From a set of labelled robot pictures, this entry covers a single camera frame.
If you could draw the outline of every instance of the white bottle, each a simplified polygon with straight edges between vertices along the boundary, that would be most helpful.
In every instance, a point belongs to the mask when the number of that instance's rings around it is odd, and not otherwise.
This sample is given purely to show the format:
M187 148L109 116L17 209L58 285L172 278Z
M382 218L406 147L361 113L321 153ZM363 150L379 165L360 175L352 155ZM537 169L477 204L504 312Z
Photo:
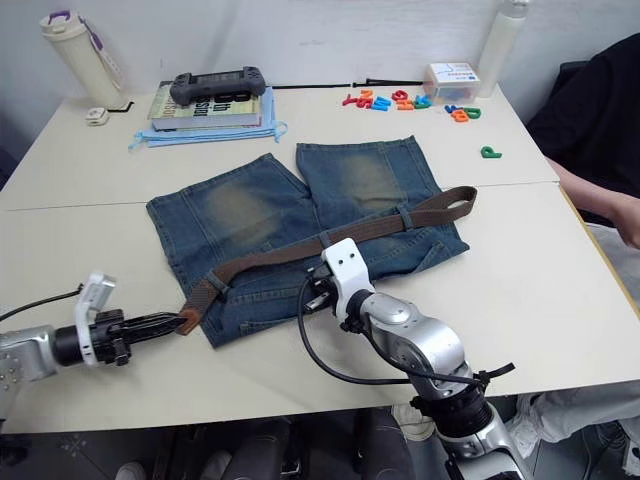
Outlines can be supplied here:
M528 11L529 0L505 0L500 6L476 69L482 82L479 97L490 97L493 93Z
M40 20L40 27L42 35L73 70L96 106L109 109L124 106L118 67L77 12L52 13Z

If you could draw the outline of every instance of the hand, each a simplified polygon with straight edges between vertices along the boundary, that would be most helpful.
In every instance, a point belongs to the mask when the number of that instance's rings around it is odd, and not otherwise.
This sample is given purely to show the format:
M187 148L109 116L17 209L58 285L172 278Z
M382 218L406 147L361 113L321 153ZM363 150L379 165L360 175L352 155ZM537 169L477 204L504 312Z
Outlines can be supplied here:
M617 194L609 218L618 229L624 243L640 248L640 199Z

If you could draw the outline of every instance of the white pants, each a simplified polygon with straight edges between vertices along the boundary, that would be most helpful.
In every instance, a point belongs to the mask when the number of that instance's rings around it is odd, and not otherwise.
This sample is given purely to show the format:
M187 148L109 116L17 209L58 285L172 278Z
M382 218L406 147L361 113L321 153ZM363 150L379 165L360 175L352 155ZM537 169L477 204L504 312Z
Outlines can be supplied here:
M640 305L640 250L626 246L613 228L589 228ZM640 380L543 393L528 416L547 442L559 442L587 425L620 420L629 438L640 445Z

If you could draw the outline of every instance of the small box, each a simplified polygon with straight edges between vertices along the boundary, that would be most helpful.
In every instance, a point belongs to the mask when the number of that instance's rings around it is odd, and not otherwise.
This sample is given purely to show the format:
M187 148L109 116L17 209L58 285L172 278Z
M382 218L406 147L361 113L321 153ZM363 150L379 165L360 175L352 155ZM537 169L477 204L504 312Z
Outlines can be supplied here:
M480 79L468 63L431 63L424 91L433 103L471 103L480 89Z

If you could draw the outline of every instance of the faded denim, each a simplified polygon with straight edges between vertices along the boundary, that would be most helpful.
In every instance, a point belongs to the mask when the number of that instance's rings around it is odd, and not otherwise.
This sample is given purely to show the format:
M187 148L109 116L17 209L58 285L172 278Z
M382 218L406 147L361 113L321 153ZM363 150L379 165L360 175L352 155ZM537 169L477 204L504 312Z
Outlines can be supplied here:
M299 144L296 163L307 184L266 154L147 204L186 296L205 276L218 286L212 272L228 260L367 218L405 214L441 192L413 137L358 145ZM469 247L449 224L407 225L404 232L359 248L371 279L377 280L424 270ZM319 257L312 257L239 274L202 321L211 344L217 347L293 318L305 271L319 263Z

